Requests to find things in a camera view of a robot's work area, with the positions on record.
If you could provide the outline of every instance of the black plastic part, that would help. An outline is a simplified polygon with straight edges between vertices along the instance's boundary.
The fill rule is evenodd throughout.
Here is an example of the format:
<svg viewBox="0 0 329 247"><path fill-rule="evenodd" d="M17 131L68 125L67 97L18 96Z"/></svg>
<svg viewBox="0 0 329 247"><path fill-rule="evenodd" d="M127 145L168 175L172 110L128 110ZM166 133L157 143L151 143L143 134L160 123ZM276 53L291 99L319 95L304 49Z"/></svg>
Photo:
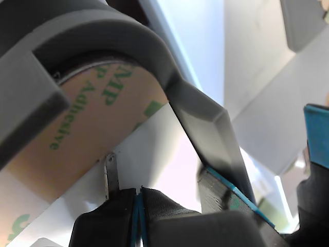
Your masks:
<svg viewBox="0 0 329 247"><path fill-rule="evenodd" d="M256 223L238 211L162 219L149 227L149 247L265 247Z"/></svg>
<svg viewBox="0 0 329 247"><path fill-rule="evenodd" d="M199 212L184 208L159 190L142 187L141 192L143 195L147 228L149 228L149 225L153 221L159 219L200 214Z"/></svg>
<svg viewBox="0 0 329 247"><path fill-rule="evenodd" d="M136 189L124 189L75 221L69 247L128 247Z"/></svg>
<svg viewBox="0 0 329 247"><path fill-rule="evenodd" d="M259 212L253 211L244 200L213 174L205 169L200 173L198 180L203 214L230 210L240 211L255 221L266 246L289 246L274 227L267 222L267 219L260 216Z"/></svg>
<svg viewBox="0 0 329 247"><path fill-rule="evenodd" d="M310 164L310 177L297 188L300 228L286 236L291 246L323 246L329 233L329 170Z"/></svg>

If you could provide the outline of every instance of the blue plastic part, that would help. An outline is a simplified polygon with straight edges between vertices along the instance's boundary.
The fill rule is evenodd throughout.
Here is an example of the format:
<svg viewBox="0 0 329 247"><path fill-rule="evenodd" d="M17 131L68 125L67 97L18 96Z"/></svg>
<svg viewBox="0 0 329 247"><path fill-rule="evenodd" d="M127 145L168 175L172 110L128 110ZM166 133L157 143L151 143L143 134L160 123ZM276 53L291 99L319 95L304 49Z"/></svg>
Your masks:
<svg viewBox="0 0 329 247"><path fill-rule="evenodd" d="M309 160L329 169L329 109L307 105L304 115Z"/></svg>
<svg viewBox="0 0 329 247"><path fill-rule="evenodd" d="M261 216L270 226L273 228L275 225L254 205L237 187L235 187L232 183L227 181L224 177L218 174L214 169L211 167L207 168L207 171L210 172L215 178L221 181L226 187L232 190L245 204L250 207L250 209L255 213Z"/></svg>
<svg viewBox="0 0 329 247"><path fill-rule="evenodd" d="M137 227L138 227L138 202L136 195L134 200L134 209L133 209L131 247L136 246Z"/></svg>
<svg viewBox="0 0 329 247"><path fill-rule="evenodd" d="M146 231L146 222L145 222L145 208L143 203L143 194L142 192L138 194L137 196L137 204L139 209L139 219L140 219L140 228L141 228L141 234L142 234L142 240L143 240L143 246L148 246L148 235Z"/></svg>

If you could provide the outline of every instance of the metal clip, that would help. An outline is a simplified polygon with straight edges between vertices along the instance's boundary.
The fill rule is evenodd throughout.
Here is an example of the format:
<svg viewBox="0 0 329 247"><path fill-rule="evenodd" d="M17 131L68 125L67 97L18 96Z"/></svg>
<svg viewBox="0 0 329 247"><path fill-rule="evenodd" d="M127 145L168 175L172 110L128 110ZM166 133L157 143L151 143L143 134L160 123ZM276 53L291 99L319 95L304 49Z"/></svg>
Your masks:
<svg viewBox="0 0 329 247"><path fill-rule="evenodd" d="M110 153L101 162L104 161L105 178L105 198L108 200L119 191L119 178L117 168L117 157L115 153Z"/></svg>

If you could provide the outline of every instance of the white wall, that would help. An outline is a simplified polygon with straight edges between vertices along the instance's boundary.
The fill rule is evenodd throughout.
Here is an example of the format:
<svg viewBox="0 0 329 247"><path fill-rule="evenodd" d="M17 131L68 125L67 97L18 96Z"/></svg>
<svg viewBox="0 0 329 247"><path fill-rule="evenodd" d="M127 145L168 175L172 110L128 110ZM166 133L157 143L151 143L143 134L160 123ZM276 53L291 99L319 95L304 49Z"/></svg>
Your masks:
<svg viewBox="0 0 329 247"><path fill-rule="evenodd" d="M232 122L240 146L280 174L306 146L303 107L329 92L329 28L281 70Z"/></svg>
<svg viewBox="0 0 329 247"><path fill-rule="evenodd" d="M224 0L139 0L184 78L224 103Z"/></svg>
<svg viewBox="0 0 329 247"><path fill-rule="evenodd" d="M279 0L225 1L225 100L231 119L294 56Z"/></svg>

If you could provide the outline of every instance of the tan adhesive paper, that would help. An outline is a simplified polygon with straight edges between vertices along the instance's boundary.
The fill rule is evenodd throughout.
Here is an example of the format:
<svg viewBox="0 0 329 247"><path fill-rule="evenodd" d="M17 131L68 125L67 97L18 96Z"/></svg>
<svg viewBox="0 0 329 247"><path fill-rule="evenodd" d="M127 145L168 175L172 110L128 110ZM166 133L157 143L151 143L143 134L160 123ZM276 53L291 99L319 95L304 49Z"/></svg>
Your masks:
<svg viewBox="0 0 329 247"><path fill-rule="evenodd" d="M0 172L0 247L168 102L150 73L127 64L88 69L62 88L70 109Z"/></svg>

